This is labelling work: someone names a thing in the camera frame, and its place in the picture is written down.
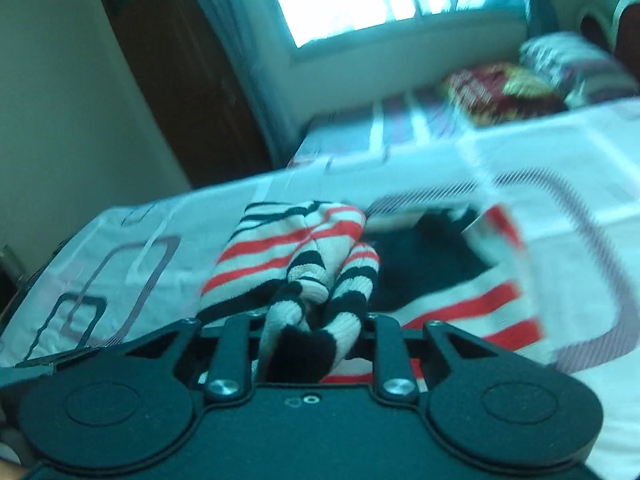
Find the person hand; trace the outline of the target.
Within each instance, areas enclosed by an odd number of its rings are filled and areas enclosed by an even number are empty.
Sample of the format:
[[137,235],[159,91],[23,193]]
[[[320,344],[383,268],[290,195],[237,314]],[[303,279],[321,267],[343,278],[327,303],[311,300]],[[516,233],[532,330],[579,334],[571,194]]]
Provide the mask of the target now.
[[0,480],[23,480],[28,470],[24,467],[2,460],[0,462]]

